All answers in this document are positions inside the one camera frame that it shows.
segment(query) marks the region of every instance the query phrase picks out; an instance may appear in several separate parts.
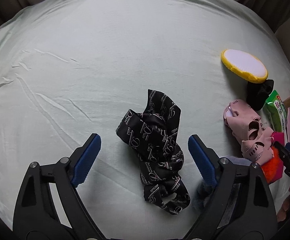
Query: yellow round sponge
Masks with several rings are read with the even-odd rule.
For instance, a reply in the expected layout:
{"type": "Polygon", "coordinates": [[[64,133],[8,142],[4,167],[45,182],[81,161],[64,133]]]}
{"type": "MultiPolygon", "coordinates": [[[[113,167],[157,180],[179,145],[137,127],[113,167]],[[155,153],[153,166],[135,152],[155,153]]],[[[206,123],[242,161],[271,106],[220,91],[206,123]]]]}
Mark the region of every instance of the yellow round sponge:
{"type": "Polygon", "coordinates": [[[222,51],[221,60],[236,75],[252,83],[263,83],[268,72],[264,64],[255,56],[236,49],[222,51]]]}

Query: green package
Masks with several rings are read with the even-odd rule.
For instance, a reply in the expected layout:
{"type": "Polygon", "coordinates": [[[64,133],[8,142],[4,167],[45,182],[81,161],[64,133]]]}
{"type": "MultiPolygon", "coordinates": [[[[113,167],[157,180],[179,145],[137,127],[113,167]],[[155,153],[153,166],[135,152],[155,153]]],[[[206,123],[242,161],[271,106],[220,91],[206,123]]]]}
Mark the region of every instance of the green package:
{"type": "Polygon", "coordinates": [[[284,132],[287,125],[287,113],[276,90],[274,90],[265,101],[265,109],[267,110],[274,131],[284,132]]]}

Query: pink shoe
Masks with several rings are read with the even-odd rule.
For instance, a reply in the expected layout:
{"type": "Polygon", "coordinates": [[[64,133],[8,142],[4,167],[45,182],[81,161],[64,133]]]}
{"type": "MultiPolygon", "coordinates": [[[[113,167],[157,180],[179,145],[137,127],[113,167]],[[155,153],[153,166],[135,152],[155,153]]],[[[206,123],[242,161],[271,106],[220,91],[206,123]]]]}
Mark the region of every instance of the pink shoe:
{"type": "Polygon", "coordinates": [[[225,125],[233,131],[233,136],[241,144],[243,140],[253,140],[261,136],[261,117],[243,100],[237,99],[224,111],[225,125]]]}
{"type": "Polygon", "coordinates": [[[229,104],[223,114],[225,125],[241,144],[243,157],[260,165],[274,157],[270,127],[262,127],[261,117],[243,100],[229,104]]]}
{"type": "Polygon", "coordinates": [[[271,137],[273,130],[267,127],[262,135],[255,140],[242,141],[241,151],[243,157],[263,165],[274,158],[274,152],[271,149],[274,139],[271,137]]]}

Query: shoe hole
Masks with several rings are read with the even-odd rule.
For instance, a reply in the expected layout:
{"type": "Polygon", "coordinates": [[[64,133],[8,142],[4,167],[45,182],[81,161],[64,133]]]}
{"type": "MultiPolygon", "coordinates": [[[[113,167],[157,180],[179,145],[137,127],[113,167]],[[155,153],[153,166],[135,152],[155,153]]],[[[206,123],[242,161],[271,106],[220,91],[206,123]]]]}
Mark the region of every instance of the shoe hole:
{"type": "Polygon", "coordinates": [[[250,122],[250,124],[248,125],[248,130],[252,130],[254,129],[255,131],[253,131],[249,136],[248,139],[249,140],[255,140],[257,135],[258,135],[258,130],[259,130],[259,124],[256,121],[252,121],[250,122]]]}
{"type": "Polygon", "coordinates": [[[265,146],[262,142],[256,142],[255,144],[256,144],[256,147],[257,147],[257,148],[258,148],[258,146],[262,146],[262,147],[265,146]]]}

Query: orange fluffy toy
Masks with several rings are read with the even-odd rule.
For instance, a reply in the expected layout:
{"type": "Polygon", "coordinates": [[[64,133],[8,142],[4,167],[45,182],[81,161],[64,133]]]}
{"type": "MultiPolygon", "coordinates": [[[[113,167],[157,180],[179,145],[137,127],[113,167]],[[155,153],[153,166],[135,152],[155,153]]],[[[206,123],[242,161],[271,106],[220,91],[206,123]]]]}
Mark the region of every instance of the orange fluffy toy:
{"type": "Polygon", "coordinates": [[[280,163],[282,162],[278,156],[278,150],[273,146],[271,148],[274,152],[274,158],[261,166],[268,184],[273,182],[272,180],[275,178],[275,175],[279,170],[280,163]]]}

